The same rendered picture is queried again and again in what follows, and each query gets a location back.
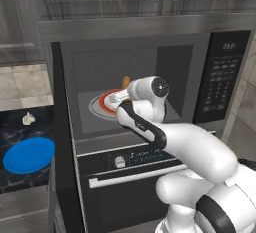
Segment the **grey black microwave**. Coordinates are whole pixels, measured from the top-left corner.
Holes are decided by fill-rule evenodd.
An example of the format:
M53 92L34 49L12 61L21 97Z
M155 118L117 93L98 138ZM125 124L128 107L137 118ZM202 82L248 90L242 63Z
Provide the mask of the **grey black microwave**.
M196 123L221 134L250 38L242 30L62 42L75 138L125 132L111 114L90 111L125 76L162 77L169 85L166 122Z

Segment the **red plate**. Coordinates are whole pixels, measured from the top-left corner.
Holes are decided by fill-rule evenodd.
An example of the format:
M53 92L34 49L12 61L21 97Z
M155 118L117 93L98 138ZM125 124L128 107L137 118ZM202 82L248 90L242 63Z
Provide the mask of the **red plate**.
M107 112L109 114L115 114L116 113L116 110L117 110L118 106L120 105L119 102L113 103L109 106L107 106L106 103L105 103L105 98L107 96L109 96L110 94L116 93L116 92L120 92L120 89L112 89L112 90L109 90L109 91L100 95L100 98L98 99L98 105L104 112Z

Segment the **white oven knob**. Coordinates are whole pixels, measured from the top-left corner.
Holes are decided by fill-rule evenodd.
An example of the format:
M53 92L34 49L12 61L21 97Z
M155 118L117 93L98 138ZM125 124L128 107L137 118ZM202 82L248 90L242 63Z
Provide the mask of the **white oven knob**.
M114 160L115 162L115 166L120 169L120 168L124 168L126 166L126 162L123 156L118 156L115 158Z

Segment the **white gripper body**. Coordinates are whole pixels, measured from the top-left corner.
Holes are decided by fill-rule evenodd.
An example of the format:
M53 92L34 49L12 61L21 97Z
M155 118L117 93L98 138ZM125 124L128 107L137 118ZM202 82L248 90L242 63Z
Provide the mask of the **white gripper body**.
M129 93L126 89L108 94L105 97L105 106L107 108L117 108L124 100L129 99Z

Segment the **black microwave door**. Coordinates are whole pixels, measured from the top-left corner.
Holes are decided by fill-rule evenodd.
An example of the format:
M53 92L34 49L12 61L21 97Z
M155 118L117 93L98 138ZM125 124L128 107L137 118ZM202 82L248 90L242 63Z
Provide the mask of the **black microwave door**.
M59 42L51 43L53 59L54 139L56 186L58 190L76 185L64 68Z

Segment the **grey drawer front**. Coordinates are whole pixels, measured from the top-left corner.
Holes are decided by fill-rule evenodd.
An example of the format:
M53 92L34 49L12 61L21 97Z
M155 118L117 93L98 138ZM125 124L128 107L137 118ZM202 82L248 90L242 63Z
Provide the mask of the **grey drawer front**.
M0 194L0 233L47 233L46 186Z

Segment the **white garlic bulb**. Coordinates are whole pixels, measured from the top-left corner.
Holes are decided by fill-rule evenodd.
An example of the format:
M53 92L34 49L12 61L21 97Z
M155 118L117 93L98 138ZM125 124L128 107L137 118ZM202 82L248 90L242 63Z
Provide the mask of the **white garlic bulb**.
M36 122L36 118L31 114L31 113L27 113L23 118L22 118L22 123L25 126L29 126L32 123Z

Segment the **blue plate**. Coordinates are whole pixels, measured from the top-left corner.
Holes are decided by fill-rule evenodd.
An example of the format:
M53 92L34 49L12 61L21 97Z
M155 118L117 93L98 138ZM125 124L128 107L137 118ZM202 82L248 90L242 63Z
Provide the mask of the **blue plate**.
M4 168L14 174L29 174L48 166L55 155L55 144L45 137L33 137L13 145L3 158Z

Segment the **grey microwave turntable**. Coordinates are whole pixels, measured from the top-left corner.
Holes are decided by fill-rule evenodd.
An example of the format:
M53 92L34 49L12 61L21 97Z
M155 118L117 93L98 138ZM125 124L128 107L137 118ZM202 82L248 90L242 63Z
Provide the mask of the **grey microwave turntable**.
M90 103L89 103L89 109L90 111L97 117L108 120L108 121L115 121L116 120L116 113L115 114L109 114L107 112L104 112L98 105L98 99L100 98L100 95L95 97Z

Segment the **black built-in oven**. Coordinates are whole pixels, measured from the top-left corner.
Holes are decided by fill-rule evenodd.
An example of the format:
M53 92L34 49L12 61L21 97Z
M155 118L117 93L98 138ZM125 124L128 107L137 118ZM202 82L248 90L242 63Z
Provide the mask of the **black built-in oven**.
M183 163L148 147L133 133L80 142L72 140L76 185L58 190L57 197L67 233L152 233L168 206L156 195L162 176L91 189L89 180L106 180L165 169ZM124 168L115 166L123 156Z

